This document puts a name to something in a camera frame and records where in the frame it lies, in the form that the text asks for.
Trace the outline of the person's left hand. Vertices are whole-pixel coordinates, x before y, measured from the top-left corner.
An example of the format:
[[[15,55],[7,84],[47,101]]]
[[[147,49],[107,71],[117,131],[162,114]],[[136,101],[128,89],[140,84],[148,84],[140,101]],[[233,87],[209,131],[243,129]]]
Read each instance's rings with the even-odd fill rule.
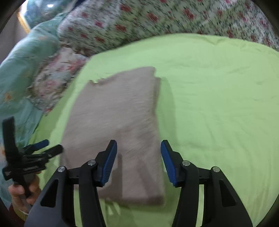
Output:
[[[12,184],[8,187],[14,211],[19,213],[20,215],[27,215],[29,213],[30,207],[34,205],[41,193],[41,189],[39,187],[39,173],[40,172],[32,175],[32,181],[29,183],[28,187],[31,193],[29,197],[25,196],[25,189],[19,184]]]

